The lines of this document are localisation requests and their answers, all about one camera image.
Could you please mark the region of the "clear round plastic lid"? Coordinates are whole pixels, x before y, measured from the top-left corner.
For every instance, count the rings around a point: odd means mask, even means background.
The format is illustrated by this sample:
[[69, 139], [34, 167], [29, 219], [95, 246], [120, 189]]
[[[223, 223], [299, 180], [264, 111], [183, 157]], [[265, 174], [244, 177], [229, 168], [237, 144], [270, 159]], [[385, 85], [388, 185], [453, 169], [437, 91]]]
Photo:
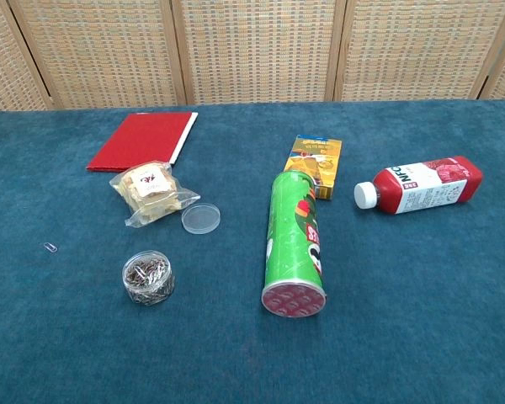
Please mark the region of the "clear round plastic lid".
[[181, 220], [187, 232], [202, 235], [218, 227], [221, 222], [221, 213], [213, 204], [196, 203], [183, 211]]

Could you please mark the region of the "green chips can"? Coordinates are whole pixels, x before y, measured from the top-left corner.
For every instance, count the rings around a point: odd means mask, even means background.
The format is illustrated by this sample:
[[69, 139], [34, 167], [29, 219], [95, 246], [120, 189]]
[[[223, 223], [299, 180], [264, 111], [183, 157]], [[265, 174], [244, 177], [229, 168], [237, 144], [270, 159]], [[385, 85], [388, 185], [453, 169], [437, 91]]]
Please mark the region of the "green chips can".
[[292, 318], [313, 316], [327, 302], [316, 184], [301, 171], [285, 171], [272, 185], [261, 301], [275, 315]]

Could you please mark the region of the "yellow carton box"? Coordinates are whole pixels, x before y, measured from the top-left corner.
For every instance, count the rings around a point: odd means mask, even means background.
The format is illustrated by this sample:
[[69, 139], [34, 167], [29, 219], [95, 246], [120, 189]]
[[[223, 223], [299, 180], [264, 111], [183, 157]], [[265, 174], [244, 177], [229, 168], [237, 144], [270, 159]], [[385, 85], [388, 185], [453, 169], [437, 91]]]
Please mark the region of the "yellow carton box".
[[342, 149], [341, 140], [298, 135], [284, 170], [306, 173], [314, 180], [316, 197], [330, 200], [333, 196]]

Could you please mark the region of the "clear bag of snacks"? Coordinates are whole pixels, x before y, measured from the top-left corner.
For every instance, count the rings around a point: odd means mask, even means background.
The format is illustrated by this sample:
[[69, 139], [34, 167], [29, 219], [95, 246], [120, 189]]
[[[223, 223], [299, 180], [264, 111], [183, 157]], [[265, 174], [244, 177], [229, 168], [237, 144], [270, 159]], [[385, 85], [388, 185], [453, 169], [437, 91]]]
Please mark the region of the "clear bag of snacks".
[[125, 225], [133, 228], [182, 210], [200, 199], [200, 195], [182, 187], [173, 176], [168, 162], [151, 161], [114, 176], [109, 185], [123, 198], [131, 216]]

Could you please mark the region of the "red notebook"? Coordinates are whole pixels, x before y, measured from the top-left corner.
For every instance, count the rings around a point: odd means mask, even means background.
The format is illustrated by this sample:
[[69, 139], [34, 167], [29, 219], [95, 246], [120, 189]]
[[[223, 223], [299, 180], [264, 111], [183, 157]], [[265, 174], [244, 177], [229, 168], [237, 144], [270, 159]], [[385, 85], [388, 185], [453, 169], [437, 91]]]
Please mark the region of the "red notebook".
[[192, 111], [128, 114], [87, 170], [121, 173], [152, 161], [174, 164], [197, 117]]

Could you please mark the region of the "clear jar of paperclips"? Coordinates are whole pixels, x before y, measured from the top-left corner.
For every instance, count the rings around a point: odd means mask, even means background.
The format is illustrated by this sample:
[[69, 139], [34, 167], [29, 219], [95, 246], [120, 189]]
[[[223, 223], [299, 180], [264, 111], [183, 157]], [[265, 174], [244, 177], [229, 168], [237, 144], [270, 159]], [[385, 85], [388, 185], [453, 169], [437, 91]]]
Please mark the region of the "clear jar of paperclips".
[[129, 258], [122, 269], [122, 280], [131, 300], [144, 306], [166, 300], [175, 288], [169, 259], [154, 250], [139, 252]]

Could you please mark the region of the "red juice bottle white cap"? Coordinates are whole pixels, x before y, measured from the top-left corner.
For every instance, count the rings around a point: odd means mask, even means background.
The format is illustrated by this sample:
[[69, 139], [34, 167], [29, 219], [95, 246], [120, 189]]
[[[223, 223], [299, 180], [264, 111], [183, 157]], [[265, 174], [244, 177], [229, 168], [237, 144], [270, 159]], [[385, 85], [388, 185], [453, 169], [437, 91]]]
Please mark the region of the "red juice bottle white cap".
[[481, 170], [466, 157], [446, 157], [384, 168], [373, 180], [357, 183], [353, 196], [362, 210], [397, 215], [465, 203], [482, 180]]

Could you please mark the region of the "blue table cloth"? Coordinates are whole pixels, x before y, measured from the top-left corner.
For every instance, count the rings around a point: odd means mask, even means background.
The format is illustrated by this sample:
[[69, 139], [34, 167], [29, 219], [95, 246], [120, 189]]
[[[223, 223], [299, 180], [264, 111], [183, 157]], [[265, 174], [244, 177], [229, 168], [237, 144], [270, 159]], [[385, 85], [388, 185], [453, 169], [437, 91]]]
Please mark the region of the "blue table cloth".
[[[505, 404], [505, 100], [199, 105], [174, 173], [216, 205], [125, 225], [86, 166], [125, 109], [0, 112], [0, 404]], [[324, 309], [261, 303], [271, 185], [298, 135], [343, 141], [318, 203]], [[465, 203], [362, 210], [384, 168], [463, 156]], [[51, 253], [43, 244], [58, 251]], [[173, 293], [131, 300], [154, 250]]]

